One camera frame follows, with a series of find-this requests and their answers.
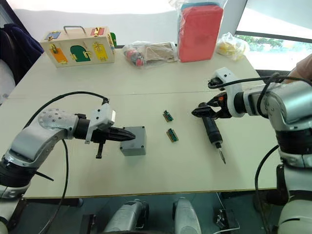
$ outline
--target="white table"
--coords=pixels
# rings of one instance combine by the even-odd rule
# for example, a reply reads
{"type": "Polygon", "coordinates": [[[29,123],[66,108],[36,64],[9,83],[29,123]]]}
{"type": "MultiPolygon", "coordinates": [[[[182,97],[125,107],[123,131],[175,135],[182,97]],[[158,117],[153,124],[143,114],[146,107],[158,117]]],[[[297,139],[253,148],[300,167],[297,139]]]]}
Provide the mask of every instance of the white table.
{"type": "MultiPolygon", "coordinates": [[[[208,90],[207,80],[215,69],[223,66],[239,78],[257,76],[246,59],[234,63],[219,55],[211,61],[164,64],[147,70],[131,67],[120,53],[115,64],[62,69],[54,68],[43,55],[0,107],[0,129],[5,133],[1,135],[0,153],[7,150],[42,104],[58,94],[87,90],[110,98],[117,112],[115,126],[146,127],[147,154],[125,157],[119,150],[119,142],[107,141],[103,158],[96,159],[97,144],[68,140],[67,197],[252,190],[260,160],[276,144],[269,121],[250,116],[218,119],[227,161],[224,165],[208,140],[202,120],[191,114],[200,102],[219,93],[208,90]],[[165,109],[174,121],[165,121],[162,116],[165,109]],[[175,130],[178,142],[171,143],[168,139],[169,128],[175,130]]],[[[89,117],[100,104],[96,97],[76,95],[51,107],[85,113],[89,117]]],[[[275,187],[278,163],[277,153],[268,159],[260,174],[260,188],[275,187]]],[[[55,146],[39,171],[55,181],[34,176],[25,196],[60,197],[65,177],[61,143],[55,146]]]]}

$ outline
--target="black cable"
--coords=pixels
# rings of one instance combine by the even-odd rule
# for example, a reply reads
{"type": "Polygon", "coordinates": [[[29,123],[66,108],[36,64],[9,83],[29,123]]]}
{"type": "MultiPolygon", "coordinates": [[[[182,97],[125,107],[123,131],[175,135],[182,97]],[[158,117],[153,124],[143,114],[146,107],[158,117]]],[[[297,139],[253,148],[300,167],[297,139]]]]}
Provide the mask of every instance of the black cable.
{"type": "Polygon", "coordinates": [[[63,195],[58,203],[58,207],[55,210],[54,214],[51,216],[51,218],[49,219],[49,221],[46,223],[46,225],[41,229],[41,231],[39,232],[39,234],[44,234],[47,233],[48,230],[51,227],[52,222],[54,221],[55,217],[57,216],[59,210],[60,210],[60,206],[62,205],[62,202],[65,198],[65,194],[66,194],[66,190],[67,190],[67,185],[68,185],[68,175],[69,175],[69,160],[68,160],[68,148],[66,145],[66,142],[64,139],[62,139],[62,142],[64,144],[64,148],[65,148],[65,157],[66,157],[66,177],[65,177],[65,186],[64,186],[64,190],[63,190],[63,195]]]}
{"type": "Polygon", "coordinates": [[[261,160],[258,168],[257,168],[257,171],[255,173],[255,177],[254,177],[254,186],[255,186],[255,196],[256,196],[256,199],[258,200],[259,202],[259,205],[260,205],[260,214],[261,214],[261,218],[262,218],[262,222],[263,222],[263,226],[264,226],[264,230],[266,232],[266,234],[270,234],[271,233],[271,230],[270,230],[270,227],[268,225],[268,222],[267,222],[267,219],[265,217],[265,214],[264,214],[264,208],[263,208],[263,204],[262,204],[262,201],[260,199],[260,195],[259,195],[259,187],[258,187],[258,179],[259,179],[259,174],[260,174],[260,171],[261,171],[261,168],[264,164],[264,162],[268,159],[268,157],[278,148],[279,146],[278,145],[275,145],[265,156],[264,158],[261,160]]]}
{"type": "Polygon", "coordinates": [[[108,103],[108,102],[109,102],[109,100],[108,100],[106,97],[104,97],[104,96],[102,96],[102,95],[100,95],[100,94],[92,93],[92,92],[75,91],[75,92],[70,92],[70,93],[62,94],[62,95],[59,95],[59,96],[53,98],[52,100],[48,101],[46,104],[44,104],[43,106],[41,106],[41,107],[33,114],[33,116],[31,116],[31,118],[28,120],[28,122],[26,123],[26,125],[24,126],[24,128],[28,127],[29,124],[31,124],[31,122],[35,119],[35,117],[36,117],[44,108],[46,108],[48,105],[50,105],[51,103],[53,103],[53,102],[55,102],[55,101],[57,101],[57,100],[60,100],[60,99],[62,99],[62,98],[64,98],[64,97],[67,97],[67,96],[69,96],[69,95],[74,95],[74,94],[89,94],[89,95],[93,95],[93,96],[99,97],[99,98],[103,99],[103,103],[102,103],[102,104],[108,103]]]}
{"type": "MultiPolygon", "coordinates": [[[[249,78],[249,79],[238,79],[235,81],[231,81],[225,84],[218,84],[218,85],[210,85],[208,83],[208,88],[210,89],[218,89],[218,88],[223,88],[229,85],[233,85],[233,84],[238,84],[238,83],[245,83],[245,82],[251,82],[251,81],[259,81],[259,80],[269,80],[272,76],[270,77],[259,77],[259,78],[249,78]]],[[[288,77],[288,76],[278,76],[275,77],[275,79],[273,81],[283,81],[286,79],[290,79],[290,80],[297,80],[297,81],[303,81],[307,84],[309,84],[310,86],[312,86],[312,83],[309,80],[303,79],[303,78],[297,78],[297,77],[288,77]]]]}

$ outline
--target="metal handle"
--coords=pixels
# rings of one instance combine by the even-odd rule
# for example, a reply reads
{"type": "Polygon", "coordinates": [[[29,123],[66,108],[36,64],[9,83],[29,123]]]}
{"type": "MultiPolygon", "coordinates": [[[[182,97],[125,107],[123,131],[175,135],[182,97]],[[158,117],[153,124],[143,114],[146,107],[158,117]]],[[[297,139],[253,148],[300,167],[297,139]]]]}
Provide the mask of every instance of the metal handle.
{"type": "Polygon", "coordinates": [[[85,35],[87,35],[86,31],[84,30],[84,28],[82,26],[70,26],[70,25],[64,26],[63,29],[64,29],[65,33],[68,34],[66,31],[66,28],[81,28],[83,30],[83,32],[85,33],[85,35]]]}

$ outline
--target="white wall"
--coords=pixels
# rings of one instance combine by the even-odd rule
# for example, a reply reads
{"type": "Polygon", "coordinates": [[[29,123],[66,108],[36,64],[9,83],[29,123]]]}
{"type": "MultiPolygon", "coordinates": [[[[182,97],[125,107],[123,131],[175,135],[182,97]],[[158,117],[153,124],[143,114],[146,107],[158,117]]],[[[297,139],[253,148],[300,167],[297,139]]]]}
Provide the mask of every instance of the white wall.
{"type": "MultiPolygon", "coordinates": [[[[167,0],[8,0],[32,36],[41,40],[47,31],[60,30],[64,25],[83,27],[109,26],[117,35],[117,43],[135,40],[150,42],[177,39],[177,13],[167,0]]],[[[228,0],[220,34],[234,33],[246,0],[228,0]]]]}

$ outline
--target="small circuit board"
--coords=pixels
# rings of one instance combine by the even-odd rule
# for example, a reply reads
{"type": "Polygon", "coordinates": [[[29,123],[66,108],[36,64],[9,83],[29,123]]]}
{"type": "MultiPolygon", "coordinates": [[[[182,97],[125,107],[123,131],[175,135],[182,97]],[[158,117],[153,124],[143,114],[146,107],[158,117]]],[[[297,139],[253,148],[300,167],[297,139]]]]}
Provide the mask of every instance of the small circuit board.
{"type": "Polygon", "coordinates": [[[171,142],[176,142],[179,140],[179,138],[177,138],[175,131],[171,128],[167,131],[167,135],[171,142]]]}
{"type": "Polygon", "coordinates": [[[162,115],[165,117],[165,120],[167,122],[171,122],[172,120],[174,120],[174,118],[172,118],[171,114],[169,114],[167,110],[165,110],[162,115]]]}

